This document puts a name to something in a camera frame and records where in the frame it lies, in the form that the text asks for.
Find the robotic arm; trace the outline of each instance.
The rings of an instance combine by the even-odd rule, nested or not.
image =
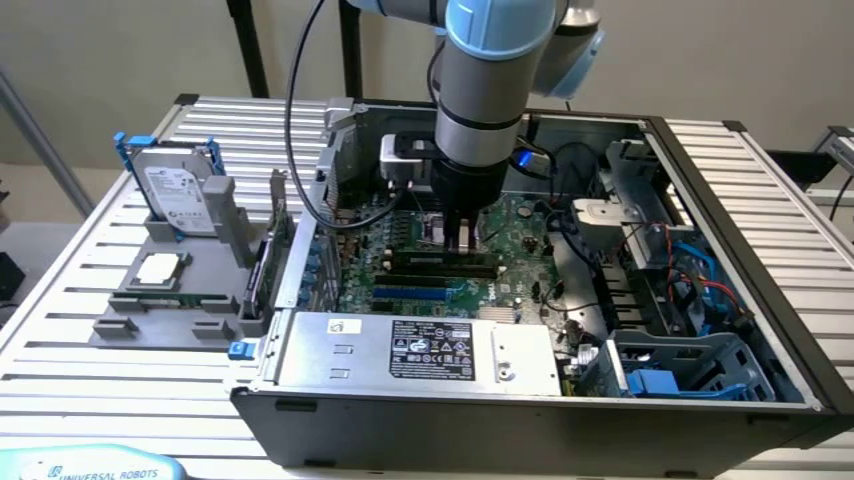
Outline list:
[[[474,225],[500,196],[530,92],[571,98],[590,69],[603,37],[594,1],[348,1],[447,31],[435,129],[444,158],[434,162],[430,182],[454,251],[460,223]]]

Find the blue tab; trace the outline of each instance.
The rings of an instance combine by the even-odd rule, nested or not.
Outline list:
[[[628,374],[628,391],[638,397],[676,397],[679,387],[670,370],[635,370]]]
[[[255,359],[255,344],[247,342],[231,342],[228,346],[228,360]]]
[[[128,140],[128,145],[137,148],[151,147],[155,143],[157,143],[157,139],[151,135],[133,135]]]

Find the blue latch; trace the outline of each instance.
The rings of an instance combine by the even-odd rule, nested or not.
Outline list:
[[[228,346],[228,360],[253,360],[255,344],[248,342],[231,342]]]
[[[635,397],[739,400],[747,389],[743,383],[737,383],[719,391],[680,391],[670,370],[635,370],[627,379],[628,392]]]

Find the metal table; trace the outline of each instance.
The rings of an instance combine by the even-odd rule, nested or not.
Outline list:
[[[312,174],[312,165],[326,145],[324,112],[324,103],[299,102],[294,107],[295,151],[298,164],[306,167],[299,172],[304,176]],[[216,137],[223,146],[228,174],[236,177],[237,203],[257,220],[264,220],[271,211],[269,172],[272,168],[287,168],[282,124],[283,103],[279,101],[200,97],[195,105],[176,105],[155,131],[161,138],[172,140],[200,141],[209,135]],[[758,175],[763,172],[771,175],[773,169],[769,170],[765,163],[749,164],[762,159],[757,158],[755,149],[747,148],[750,141],[739,134],[729,132],[717,122],[671,121],[671,126],[698,165],[714,165],[715,159],[737,162],[734,166],[746,169],[743,175],[767,183]],[[714,181],[725,181],[714,170],[703,168],[703,171],[710,182],[714,178],[718,178]],[[779,185],[781,180],[771,180],[767,187],[754,188],[762,195],[779,195],[769,189]],[[745,200],[743,192],[739,193],[735,187],[730,187],[730,191],[738,198],[727,199],[727,208],[749,208],[741,201]],[[292,194],[290,209],[299,213],[302,204],[292,185],[288,185],[288,192]],[[809,208],[798,206],[798,211],[806,210]],[[193,477],[207,479],[375,477],[368,472],[286,471],[265,460],[264,451],[237,417],[223,387],[224,378],[248,379],[249,373],[231,367],[224,354],[87,347],[93,319],[107,307],[109,291],[119,286],[145,240],[147,232],[141,227],[145,214],[141,196],[125,173],[9,325],[0,331],[0,412],[4,415],[0,448],[120,443],[173,456]],[[750,231],[749,238],[759,242],[755,248],[761,248],[762,242],[767,241],[763,238],[779,238],[779,233],[762,233],[774,232],[769,228],[777,227],[751,226],[749,220],[739,218],[737,222],[747,222],[743,228]],[[789,221],[798,229],[809,229],[803,222]],[[815,226],[815,222],[811,217],[807,219],[810,225]],[[825,238],[823,235],[805,238],[803,241],[813,243],[802,246],[815,247],[815,252],[826,251],[819,245],[819,237]],[[769,249],[771,251],[761,257],[783,262],[774,255],[785,252]],[[810,276],[805,271],[794,273]],[[809,298],[799,294],[803,282],[798,284],[791,277],[781,278],[789,279],[781,282],[786,282],[786,289],[794,292],[793,302],[807,302]],[[843,285],[837,302],[846,298],[845,293],[850,293],[847,288],[854,287],[849,283]],[[802,314],[814,312],[810,323],[817,328],[817,337],[854,387],[854,314],[849,312],[854,306],[831,303],[822,307],[814,303],[805,303],[799,309]],[[854,433],[846,433],[809,451],[769,451],[721,478],[847,480],[854,476],[853,471]],[[439,475],[406,473],[392,476],[436,478]]]

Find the hard drive label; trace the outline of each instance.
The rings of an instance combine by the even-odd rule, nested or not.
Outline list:
[[[165,221],[188,234],[212,233],[213,222],[196,176],[181,168],[145,167]]]

